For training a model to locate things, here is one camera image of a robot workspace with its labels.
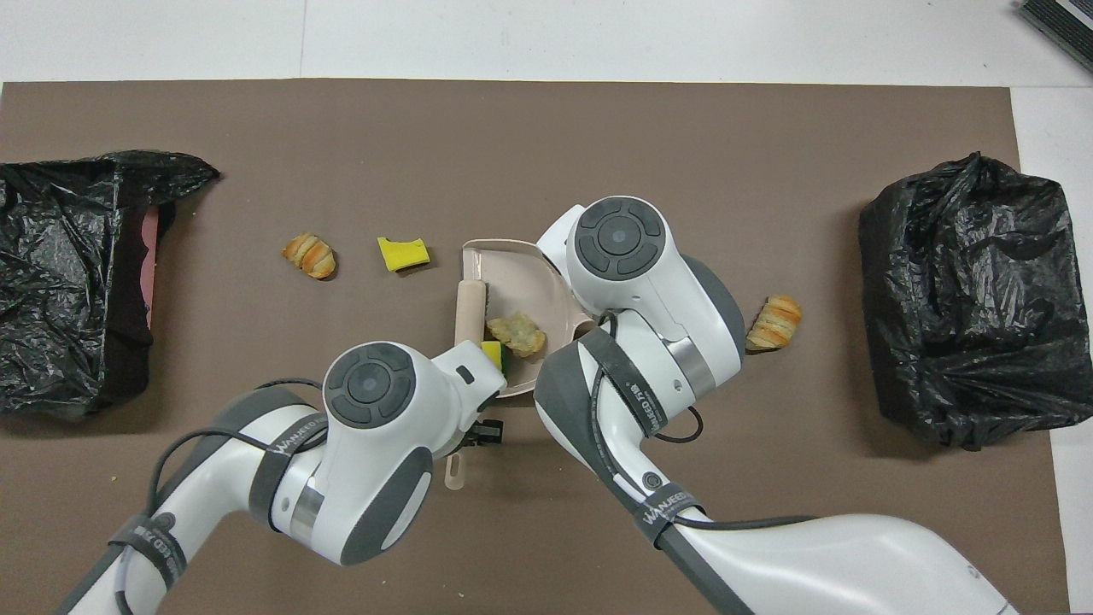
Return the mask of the pale foam lump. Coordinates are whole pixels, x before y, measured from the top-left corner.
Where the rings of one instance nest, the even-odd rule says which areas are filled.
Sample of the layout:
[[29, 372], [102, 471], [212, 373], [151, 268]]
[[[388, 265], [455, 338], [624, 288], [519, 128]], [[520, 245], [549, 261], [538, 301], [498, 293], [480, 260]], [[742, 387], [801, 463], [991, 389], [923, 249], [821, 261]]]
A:
[[487, 331], [497, 342], [512, 350], [512, 354], [522, 359], [530, 358], [546, 347], [546, 333], [527, 314], [515, 312], [507, 318], [489, 319]]

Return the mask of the beige hand brush black bristles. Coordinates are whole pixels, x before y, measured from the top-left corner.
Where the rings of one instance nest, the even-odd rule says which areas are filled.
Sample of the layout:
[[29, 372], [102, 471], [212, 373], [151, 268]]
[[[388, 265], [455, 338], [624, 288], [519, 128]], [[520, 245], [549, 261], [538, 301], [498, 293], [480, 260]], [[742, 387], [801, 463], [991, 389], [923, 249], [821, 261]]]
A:
[[[458, 284], [456, 307], [454, 307], [453, 346], [463, 342], [480, 345], [484, 338], [485, 314], [487, 314], [487, 284], [481, 279], [465, 279]], [[444, 484], [449, 490], [465, 487], [465, 459], [459, 451], [446, 459]]]

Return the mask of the beige plastic dustpan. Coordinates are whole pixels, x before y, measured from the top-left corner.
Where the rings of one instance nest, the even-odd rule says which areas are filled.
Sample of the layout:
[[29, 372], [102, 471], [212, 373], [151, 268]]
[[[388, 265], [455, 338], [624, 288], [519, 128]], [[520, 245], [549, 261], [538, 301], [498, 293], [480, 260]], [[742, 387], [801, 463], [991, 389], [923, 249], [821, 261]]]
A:
[[462, 279], [487, 284], [487, 314], [483, 340], [495, 340], [487, 320], [527, 314], [546, 333], [546, 347], [519, 358], [503, 345], [506, 386], [500, 397], [517, 397], [534, 389], [546, 355], [593, 329], [593, 318], [571, 295], [563, 277], [532, 243], [472, 240], [462, 246]]

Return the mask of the notched yellow sponge piece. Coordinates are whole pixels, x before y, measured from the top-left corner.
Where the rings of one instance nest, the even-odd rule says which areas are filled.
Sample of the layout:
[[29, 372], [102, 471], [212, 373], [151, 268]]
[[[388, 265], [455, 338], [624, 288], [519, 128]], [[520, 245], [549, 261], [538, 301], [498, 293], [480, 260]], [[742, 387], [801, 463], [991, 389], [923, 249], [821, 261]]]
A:
[[421, 237], [406, 243], [378, 237], [377, 246], [387, 272], [402, 272], [402, 270], [428, 265], [432, 262], [427, 245]]

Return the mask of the striped bread roll toy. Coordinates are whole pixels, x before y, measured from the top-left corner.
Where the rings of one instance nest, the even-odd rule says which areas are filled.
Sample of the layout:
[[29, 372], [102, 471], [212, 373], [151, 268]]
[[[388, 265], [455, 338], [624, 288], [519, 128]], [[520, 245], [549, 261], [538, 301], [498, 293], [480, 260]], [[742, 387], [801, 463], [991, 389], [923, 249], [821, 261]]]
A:
[[773, 295], [762, 307], [745, 336], [749, 354], [785, 348], [803, 319], [803, 309], [790, 296]]
[[333, 248], [312, 232], [296, 235], [282, 249], [282, 256], [313, 279], [324, 280], [336, 271]]

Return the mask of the pink bin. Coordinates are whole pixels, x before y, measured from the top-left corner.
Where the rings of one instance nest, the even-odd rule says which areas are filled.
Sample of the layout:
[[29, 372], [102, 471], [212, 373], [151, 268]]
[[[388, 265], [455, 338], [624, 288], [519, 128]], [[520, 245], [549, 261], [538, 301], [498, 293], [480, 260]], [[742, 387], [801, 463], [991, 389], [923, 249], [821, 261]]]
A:
[[145, 307], [145, 319], [149, 330], [152, 330], [154, 277], [156, 272], [160, 226], [161, 206], [149, 206], [141, 226], [141, 240], [146, 248], [146, 255], [142, 260], [140, 275], [142, 301]]

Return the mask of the black trash bag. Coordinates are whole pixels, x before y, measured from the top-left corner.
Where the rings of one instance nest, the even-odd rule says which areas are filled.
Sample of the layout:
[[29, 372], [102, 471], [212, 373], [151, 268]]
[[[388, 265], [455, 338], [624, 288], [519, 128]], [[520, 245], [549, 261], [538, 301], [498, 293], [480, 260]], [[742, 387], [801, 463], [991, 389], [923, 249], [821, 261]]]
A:
[[882, 415], [979, 451], [1093, 418], [1093, 339], [1061, 184], [973, 153], [891, 184], [858, 222]]
[[218, 179], [153, 150], [0, 164], [0, 416], [82, 418], [146, 390], [146, 214]]

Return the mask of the brown table mat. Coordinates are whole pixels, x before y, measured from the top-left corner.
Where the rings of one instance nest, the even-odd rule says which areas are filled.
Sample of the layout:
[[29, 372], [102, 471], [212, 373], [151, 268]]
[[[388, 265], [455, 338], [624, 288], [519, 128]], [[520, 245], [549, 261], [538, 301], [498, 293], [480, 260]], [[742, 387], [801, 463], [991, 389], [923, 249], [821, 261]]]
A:
[[[1004, 88], [277, 80], [9, 83], [0, 162], [163, 150], [222, 174], [184, 202], [154, 277], [151, 382], [82, 423], [0, 418], [0, 615], [48, 615], [144, 502], [172, 440], [274, 378], [368, 340], [453, 346], [472, 238], [534, 241], [606, 196], [663, 211], [753, 318], [804, 309], [698, 403], [687, 445], [644, 443], [715, 520], [897, 515], [961, 549], [1022, 612], [1071, 599], [1049, 433], [980, 452], [881, 415], [863, 338], [860, 211], [979, 152], [1019, 166]], [[319, 280], [282, 256], [328, 243]], [[432, 262], [387, 272], [378, 237]]]

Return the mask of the black ribbed device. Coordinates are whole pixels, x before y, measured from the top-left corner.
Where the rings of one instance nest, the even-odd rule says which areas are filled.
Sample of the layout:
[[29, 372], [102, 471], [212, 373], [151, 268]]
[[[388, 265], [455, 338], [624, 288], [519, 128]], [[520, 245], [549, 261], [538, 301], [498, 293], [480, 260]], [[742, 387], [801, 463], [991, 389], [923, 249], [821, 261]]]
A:
[[1019, 0], [1016, 11], [1093, 73], [1093, 0]]

